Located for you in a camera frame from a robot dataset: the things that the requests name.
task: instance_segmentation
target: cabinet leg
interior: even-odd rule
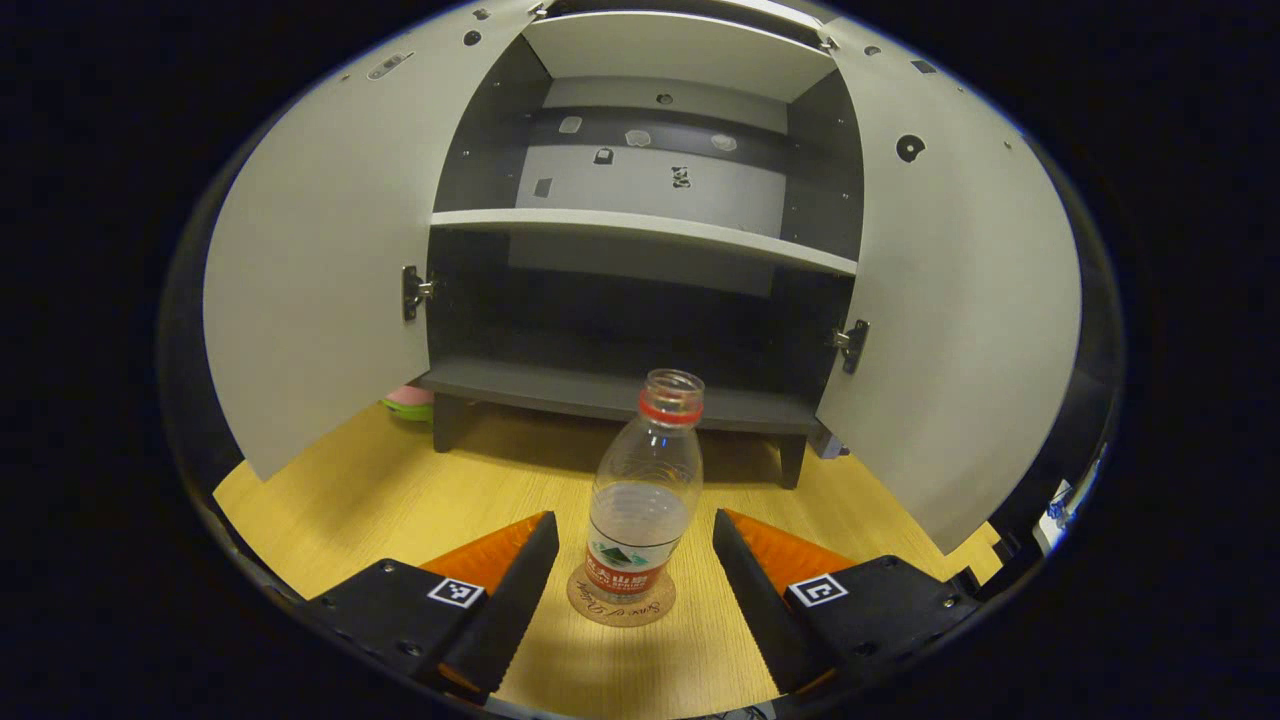
[[[436,452],[453,450],[462,429],[462,414],[467,402],[453,395],[435,393],[435,410],[431,420],[431,447]]]
[[[795,489],[800,483],[800,464],[804,462],[805,436],[782,436],[778,438],[778,452],[782,456],[782,487]]]

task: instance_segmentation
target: table surface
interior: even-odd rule
[[[986,582],[1000,560],[983,524],[943,556],[852,456],[806,450],[800,486],[777,486],[764,437],[700,433],[705,484],[671,560],[678,598],[641,628],[605,628],[568,603],[582,561],[595,465],[621,424],[486,404],[471,407],[448,454],[430,428],[372,405],[298,456],[270,483],[241,464],[214,493],[232,524],[306,598],[370,562],[421,564],[540,510],[554,510],[561,553],[495,697],[584,717],[687,717],[777,697],[712,550],[728,507],[855,561],[893,553],[938,579],[966,565]]]

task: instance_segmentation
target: plastic water bottle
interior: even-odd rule
[[[608,602],[635,602],[653,589],[689,528],[703,491],[703,451],[694,432],[703,389],[689,373],[650,372],[639,414],[600,461],[586,577]]]

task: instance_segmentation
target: black background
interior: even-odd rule
[[[1048,569],[876,715],[1253,716],[1275,710],[1274,251],[1256,191],[1274,113],[1247,9],[859,3],[1036,133],[1098,213],[1125,292],[1128,411]],[[154,323],[198,192],[321,73],[422,3],[15,8],[6,136],[10,716],[415,714],[426,701],[283,615],[183,495],[154,397]],[[1226,169],[1234,165],[1236,169]]]

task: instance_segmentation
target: bottle label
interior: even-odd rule
[[[663,565],[680,542],[634,546],[602,533],[595,523],[588,527],[586,577],[603,591],[614,594],[640,594],[658,580]]]

